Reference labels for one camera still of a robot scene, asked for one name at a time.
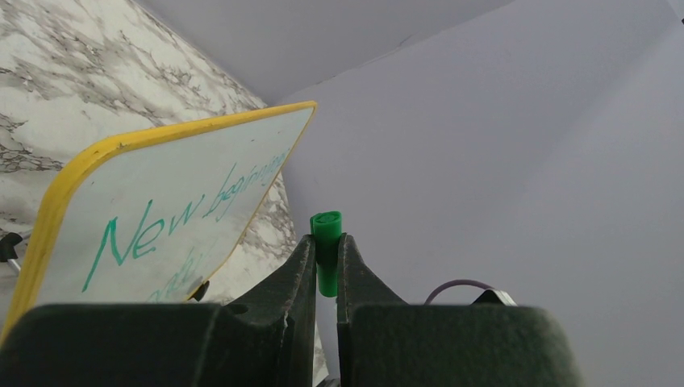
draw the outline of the gray marble vein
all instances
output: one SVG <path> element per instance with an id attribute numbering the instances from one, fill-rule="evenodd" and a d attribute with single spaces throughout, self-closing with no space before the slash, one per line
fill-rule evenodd
<path id="1" fill-rule="evenodd" d="M 100 139 L 261 107 L 134 2 L 0 0 L 0 235 L 30 230 L 50 181 Z M 206 298 L 239 297 L 296 242 L 278 176 Z M 14 284 L 0 267 L 3 311 Z M 327 375 L 318 337 L 315 350 L 318 383 Z"/>

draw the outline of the white board surface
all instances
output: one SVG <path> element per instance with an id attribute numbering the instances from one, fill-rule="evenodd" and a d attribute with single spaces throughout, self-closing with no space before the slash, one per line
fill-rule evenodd
<path id="1" fill-rule="evenodd" d="M 125 152 L 77 188 L 36 304 L 179 302 L 228 258 L 313 108 Z"/>

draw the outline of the rounded yellow corner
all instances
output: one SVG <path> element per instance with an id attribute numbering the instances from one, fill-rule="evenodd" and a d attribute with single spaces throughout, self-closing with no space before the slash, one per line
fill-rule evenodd
<path id="1" fill-rule="evenodd" d="M 100 165 L 113 157 L 136 149 L 151 147 L 153 145 L 184 139 L 193 135 L 201 135 L 218 129 L 234 127 L 242 123 L 250 123 L 259 119 L 267 119 L 297 110 L 312 108 L 311 116 L 309 117 L 307 124 L 304 126 L 302 133 L 300 133 L 294 143 L 294 149 L 315 115 L 317 107 L 318 104 L 316 102 L 307 101 L 260 110 L 250 110 L 212 119 L 178 123 L 165 127 L 153 127 L 142 131 L 134 131 L 108 137 L 79 153 L 56 175 L 40 203 L 38 218 L 35 221 L 35 226 L 31 235 L 31 242 L 28 244 L 26 256 L 24 257 L 22 264 L 22 271 L 15 287 L 10 309 L 7 312 L 5 325 L 2 327 L 0 343 L 5 340 L 10 329 L 17 323 L 21 316 L 35 304 L 35 300 L 38 298 L 40 284 L 42 283 L 45 271 L 48 268 L 49 258 L 59 234 L 59 229 L 62 220 L 64 219 L 66 209 L 71 201 L 71 197 L 78 187 L 81 186 L 81 183 L 95 169 L 99 168 Z"/>

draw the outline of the marble countertop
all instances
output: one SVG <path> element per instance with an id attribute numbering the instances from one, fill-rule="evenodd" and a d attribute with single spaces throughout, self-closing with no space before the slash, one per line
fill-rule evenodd
<path id="1" fill-rule="evenodd" d="M 0 235 L 31 230 L 55 175 L 100 139 L 265 107 L 128 0 L 0 0 L 0 31 Z M 239 297 L 297 240 L 279 175 L 205 300 Z M 1 316 L 15 282 L 0 265 Z M 318 336 L 315 350 L 317 384 Z"/>

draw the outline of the green marker cap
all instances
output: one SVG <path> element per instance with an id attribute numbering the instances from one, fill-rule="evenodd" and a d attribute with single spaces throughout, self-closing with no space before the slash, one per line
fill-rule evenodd
<path id="1" fill-rule="evenodd" d="M 342 237 L 342 214 L 339 211 L 316 214 L 309 219 L 316 243 L 319 291 L 325 297 L 337 296 L 337 248 Z"/>

